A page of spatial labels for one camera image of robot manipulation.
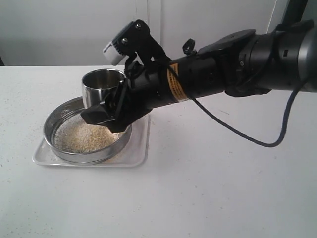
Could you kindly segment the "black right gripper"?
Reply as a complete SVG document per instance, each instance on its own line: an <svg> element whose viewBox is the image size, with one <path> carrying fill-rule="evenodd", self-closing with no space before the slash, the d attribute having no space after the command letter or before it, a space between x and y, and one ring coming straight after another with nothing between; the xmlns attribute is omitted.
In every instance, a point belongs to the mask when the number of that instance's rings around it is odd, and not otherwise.
<svg viewBox="0 0 317 238"><path fill-rule="evenodd" d="M123 132L126 127L163 105L160 93L165 88L166 66L171 59L151 36L142 20L133 21L124 33L120 50L124 60L125 80L113 87L84 86L82 119L87 124L105 125L111 132Z"/></svg>

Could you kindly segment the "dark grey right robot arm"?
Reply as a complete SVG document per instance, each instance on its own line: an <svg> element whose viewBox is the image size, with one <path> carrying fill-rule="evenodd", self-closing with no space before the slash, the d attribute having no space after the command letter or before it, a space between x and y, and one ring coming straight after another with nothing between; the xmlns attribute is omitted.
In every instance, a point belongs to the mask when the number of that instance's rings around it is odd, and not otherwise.
<svg viewBox="0 0 317 238"><path fill-rule="evenodd" d="M104 49L112 64L123 57L125 78L81 116L88 124L123 132L152 109L224 92L232 97L293 90L306 78L317 90L317 28L312 20L279 24L267 34L254 29L230 34L184 57L170 59L142 20L130 22Z"/></svg>

